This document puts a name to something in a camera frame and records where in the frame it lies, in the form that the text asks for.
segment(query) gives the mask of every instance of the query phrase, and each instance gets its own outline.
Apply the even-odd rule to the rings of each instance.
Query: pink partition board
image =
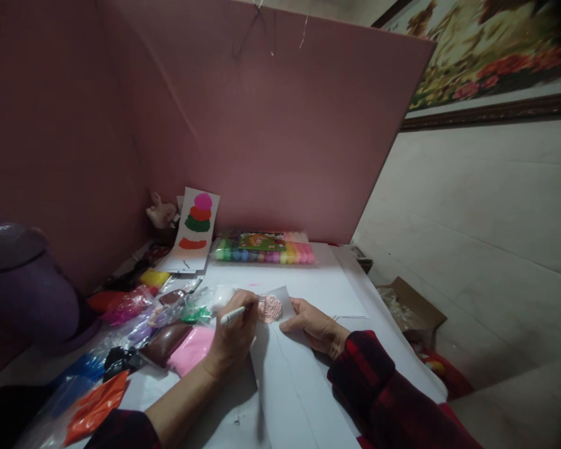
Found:
[[[222,196],[218,229],[347,243],[434,43],[228,0],[107,0],[150,188]]]
[[[0,1],[0,220],[43,230],[84,292],[147,239],[120,95],[93,2]],[[0,322],[0,368],[25,346]]]

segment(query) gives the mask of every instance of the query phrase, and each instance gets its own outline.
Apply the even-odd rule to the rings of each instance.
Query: painting of flowers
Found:
[[[551,0],[419,0],[386,29],[437,44],[410,111],[561,80]]]

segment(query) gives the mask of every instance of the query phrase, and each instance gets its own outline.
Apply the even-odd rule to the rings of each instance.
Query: red plaid sleeve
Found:
[[[349,335],[328,379],[378,448],[480,448],[463,427],[395,370],[372,331]]]
[[[112,410],[85,449],[160,449],[158,435],[148,417],[131,410]]]

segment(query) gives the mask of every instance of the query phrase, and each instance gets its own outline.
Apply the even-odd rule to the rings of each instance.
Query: person's left hand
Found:
[[[204,368],[216,379],[221,379],[234,365],[242,362],[251,348],[256,333],[258,296],[247,290],[237,290],[229,303],[216,315],[216,333]],[[247,310],[228,326],[220,324],[225,314],[245,306]]]

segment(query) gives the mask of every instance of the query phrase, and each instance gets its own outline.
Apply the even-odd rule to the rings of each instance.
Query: framed painting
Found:
[[[561,115],[552,0],[398,0],[372,26],[437,43],[402,131]]]

